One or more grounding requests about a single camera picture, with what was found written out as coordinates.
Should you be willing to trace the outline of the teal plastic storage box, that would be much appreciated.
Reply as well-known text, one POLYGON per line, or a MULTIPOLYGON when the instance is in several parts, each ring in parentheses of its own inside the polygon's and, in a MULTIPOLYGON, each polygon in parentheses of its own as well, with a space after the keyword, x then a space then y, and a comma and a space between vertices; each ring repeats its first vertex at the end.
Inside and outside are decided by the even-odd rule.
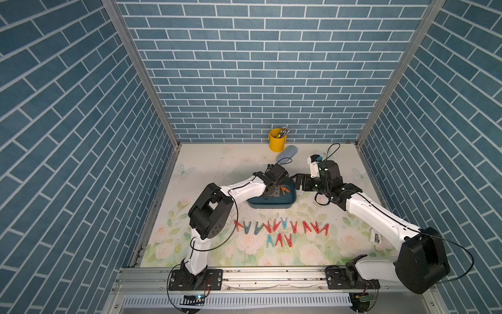
POLYGON ((255 197, 247 200, 247 203, 251 208, 255 209, 289 209, 291 208, 296 200, 297 194, 295 189, 294 181, 287 177, 285 182, 282 183, 285 187, 290 190, 286 196, 281 192, 278 198, 266 198, 264 195, 260 197, 255 197))

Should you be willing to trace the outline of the red clothespin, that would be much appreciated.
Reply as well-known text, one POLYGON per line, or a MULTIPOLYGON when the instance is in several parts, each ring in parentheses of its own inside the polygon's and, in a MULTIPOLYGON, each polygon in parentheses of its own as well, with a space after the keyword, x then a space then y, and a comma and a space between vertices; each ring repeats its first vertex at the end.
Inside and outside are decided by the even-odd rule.
POLYGON ((329 233, 329 223, 325 224, 323 228, 320 229, 320 234, 324 233, 325 236, 328 236, 329 233))
POLYGON ((312 229, 317 233, 317 234, 320 234, 320 229, 319 229, 319 225, 318 225, 318 222, 316 221, 315 223, 311 222, 311 226, 312 226, 312 229))
POLYGON ((273 231, 276 232, 277 229, 279 228, 279 226, 282 224, 281 221, 277 222, 276 220, 274 220, 274 223, 273 223, 273 231))
POLYGON ((242 225, 239 221, 234 220, 233 222, 234 222, 235 229, 236 229, 236 231, 237 231, 237 232, 238 232, 240 229, 243 229, 243 225, 242 225))
POLYGON ((272 227, 269 221, 267 221, 267 223, 263 223, 263 227, 267 230, 269 234, 272 233, 272 227))
POLYGON ((303 222, 302 222, 302 225, 303 225, 303 228, 304 228, 304 233, 305 233, 305 234, 308 234, 308 233, 311 233, 311 232, 312 232, 311 225, 310 225, 308 222, 303 221, 303 222))
POLYGON ((297 234, 297 232, 298 232, 298 222, 297 221, 295 221, 295 222, 291 221, 290 224, 291 224, 291 228, 292 228, 293 234, 297 234))

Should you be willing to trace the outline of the teal clothespin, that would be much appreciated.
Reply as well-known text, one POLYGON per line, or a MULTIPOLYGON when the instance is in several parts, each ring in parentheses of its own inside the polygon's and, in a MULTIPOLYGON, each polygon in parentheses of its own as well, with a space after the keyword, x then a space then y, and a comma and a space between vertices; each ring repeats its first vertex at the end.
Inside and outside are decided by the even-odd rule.
POLYGON ((281 217, 281 225, 282 225, 283 229, 286 230, 288 228, 288 218, 281 217))

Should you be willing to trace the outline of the grey-teal clothespin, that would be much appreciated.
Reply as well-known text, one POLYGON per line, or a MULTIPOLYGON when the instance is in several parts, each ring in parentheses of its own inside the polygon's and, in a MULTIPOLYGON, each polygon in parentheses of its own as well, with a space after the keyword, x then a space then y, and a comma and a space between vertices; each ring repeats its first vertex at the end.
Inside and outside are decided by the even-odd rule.
POLYGON ((252 223, 251 222, 245 222, 243 221, 243 229, 244 233, 247 235, 249 234, 250 228, 251 228, 252 223))
POLYGON ((256 222, 255 229, 254 229, 254 235, 257 236, 261 232, 263 227, 264 227, 264 225, 262 223, 256 222))

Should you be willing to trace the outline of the red clothespin second row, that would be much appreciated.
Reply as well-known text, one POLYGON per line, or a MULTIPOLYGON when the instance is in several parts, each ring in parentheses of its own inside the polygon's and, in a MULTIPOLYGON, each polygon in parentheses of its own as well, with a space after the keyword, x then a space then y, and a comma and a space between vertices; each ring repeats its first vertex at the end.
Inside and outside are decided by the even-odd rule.
POLYGON ((276 239, 276 242, 275 242, 275 247, 284 247, 283 235, 282 234, 278 234, 277 235, 277 239, 276 239))
POLYGON ((289 247, 292 247, 292 246, 293 246, 293 241, 292 241, 292 235, 291 235, 291 234, 290 234, 290 235, 286 235, 286 234, 285 234, 285 235, 283 236, 283 238, 284 238, 284 240, 286 241, 286 243, 287 243, 287 245, 288 245, 289 247))

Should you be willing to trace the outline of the teal clothespin second row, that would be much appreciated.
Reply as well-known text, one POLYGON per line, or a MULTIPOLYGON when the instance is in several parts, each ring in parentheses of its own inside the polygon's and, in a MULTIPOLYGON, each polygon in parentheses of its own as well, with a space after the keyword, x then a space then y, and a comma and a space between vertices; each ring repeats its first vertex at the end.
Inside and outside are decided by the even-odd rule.
POLYGON ((267 235, 267 244, 266 244, 266 246, 267 246, 267 248, 269 248, 269 247, 273 248, 275 246, 275 243, 274 243, 274 241, 273 241, 273 239, 271 237, 271 234, 267 235))

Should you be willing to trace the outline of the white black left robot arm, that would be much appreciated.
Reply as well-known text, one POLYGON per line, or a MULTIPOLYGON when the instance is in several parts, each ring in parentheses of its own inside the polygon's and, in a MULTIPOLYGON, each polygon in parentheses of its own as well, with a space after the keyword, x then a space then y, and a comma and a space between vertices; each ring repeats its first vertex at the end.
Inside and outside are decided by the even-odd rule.
POLYGON ((249 199, 273 195, 288 177, 284 167, 275 163, 235 184, 223 187, 208 184, 188 213, 190 249, 181 268, 191 276, 202 274, 207 269, 208 254, 213 250, 212 240, 226 226, 231 210, 238 209, 239 204, 249 199))

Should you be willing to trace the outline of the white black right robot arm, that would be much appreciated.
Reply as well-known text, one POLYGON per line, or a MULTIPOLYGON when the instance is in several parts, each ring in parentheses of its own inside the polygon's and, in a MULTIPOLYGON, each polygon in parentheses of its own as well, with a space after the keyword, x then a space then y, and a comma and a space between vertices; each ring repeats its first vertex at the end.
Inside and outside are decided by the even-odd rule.
POLYGON ((377 258, 359 255, 346 263, 345 276, 352 287, 365 281, 400 282, 423 294, 450 273, 444 238, 433 228, 422 229, 375 203, 363 190, 345 183, 339 166, 319 155, 309 158, 310 173, 292 176, 295 187, 327 198, 328 204, 362 219, 372 229, 371 241, 387 240, 398 255, 377 258))

